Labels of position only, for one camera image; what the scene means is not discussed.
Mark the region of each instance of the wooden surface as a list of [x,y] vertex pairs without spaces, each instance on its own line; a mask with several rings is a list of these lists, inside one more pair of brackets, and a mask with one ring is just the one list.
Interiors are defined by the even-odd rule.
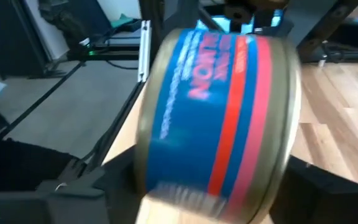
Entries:
[[[358,64],[305,65],[302,109],[292,154],[337,175],[358,182]],[[106,161],[135,143],[135,129],[144,92],[111,146]],[[217,223],[162,202],[144,198],[138,224]],[[267,217],[263,224],[272,221]]]

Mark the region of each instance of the can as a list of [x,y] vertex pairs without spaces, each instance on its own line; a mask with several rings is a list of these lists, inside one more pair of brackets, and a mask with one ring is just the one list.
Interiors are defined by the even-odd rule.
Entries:
[[137,130],[142,195],[232,223],[269,212],[300,115],[284,40],[174,30],[152,66]]

